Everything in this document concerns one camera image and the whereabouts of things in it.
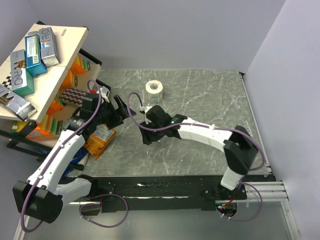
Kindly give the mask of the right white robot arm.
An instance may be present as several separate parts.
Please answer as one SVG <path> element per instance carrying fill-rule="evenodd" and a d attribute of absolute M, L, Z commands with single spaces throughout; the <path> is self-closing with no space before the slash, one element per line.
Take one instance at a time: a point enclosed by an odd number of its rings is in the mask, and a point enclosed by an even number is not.
<path fill-rule="evenodd" d="M 150 145 L 163 137 L 192 140 L 218 149 L 225 154 L 227 169 L 218 187 L 223 199 L 230 199 L 258 153 L 257 144 L 242 126 L 220 129 L 197 122 L 181 114 L 170 116 L 159 105 L 141 106 L 145 121 L 141 123 L 142 142 Z"/>

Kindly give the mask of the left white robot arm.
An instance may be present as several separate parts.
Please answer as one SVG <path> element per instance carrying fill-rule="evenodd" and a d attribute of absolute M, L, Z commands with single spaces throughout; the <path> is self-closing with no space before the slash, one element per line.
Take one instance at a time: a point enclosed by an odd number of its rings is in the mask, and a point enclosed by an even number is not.
<path fill-rule="evenodd" d="M 136 112 L 115 95 L 118 108 L 99 93 L 87 93 L 60 133 L 60 137 L 41 166 L 27 179 L 17 181 L 12 192 L 20 222 L 24 216 L 40 222 L 54 222 L 63 207 L 79 198 L 95 200 L 99 195 L 98 181 L 88 175 L 80 175 L 68 184 L 59 185 L 72 158 L 85 145 L 98 126 L 113 129 Z"/>

